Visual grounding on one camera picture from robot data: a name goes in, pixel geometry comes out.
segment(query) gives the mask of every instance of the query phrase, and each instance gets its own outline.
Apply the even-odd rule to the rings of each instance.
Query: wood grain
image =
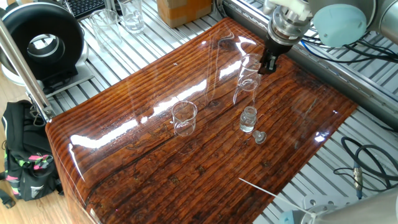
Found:
[[[47,134],[70,203],[102,223],[252,222],[272,198],[238,177],[280,192],[356,108],[285,56],[257,91],[241,91],[242,55],[263,50],[224,19],[54,118]],[[198,108],[187,137],[170,123],[179,100]],[[248,105],[268,135],[263,144],[239,129]]]

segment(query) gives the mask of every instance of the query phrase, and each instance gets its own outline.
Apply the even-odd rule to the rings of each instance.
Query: glass jar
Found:
[[[245,133],[253,131],[257,121],[257,110],[252,106],[247,106],[241,115],[241,130]]]

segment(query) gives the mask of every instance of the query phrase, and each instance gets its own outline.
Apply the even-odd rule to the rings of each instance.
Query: metal rail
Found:
[[[42,112],[44,119],[51,120],[55,113],[2,20],[0,20],[0,45],[18,75],[22,77],[30,97]]]

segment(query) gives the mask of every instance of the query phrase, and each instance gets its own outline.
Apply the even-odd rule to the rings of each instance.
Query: robotic arm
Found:
[[[263,12],[271,16],[259,70],[263,75],[276,71],[278,56],[301,41],[312,19],[330,47],[351,44],[367,30],[398,44],[398,0],[265,0]]]

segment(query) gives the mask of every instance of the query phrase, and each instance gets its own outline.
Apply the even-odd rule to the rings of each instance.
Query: glass beaker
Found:
[[[260,69],[261,55],[247,54],[241,59],[238,85],[244,91],[254,91],[259,85],[261,77],[258,74]]]
[[[172,108],[174,133],[188,136],[193,133],[197,125],[196,115],[198,109],[189,101],[180,101]]]
[[[95,11],[90,16],[90,23],[94,29],[95,39],[102,49],[120,45],[122,38],[118,27],[119,16],[111,10]]]
[[[142,17],[142,0],[118,0],[123,13],[126,29],[132,33],[139,33],[144,29]]]
[[[257,121],[257,110],[252,106],[247,106],[241,115],[241,130],[245,133],[253,131]]]

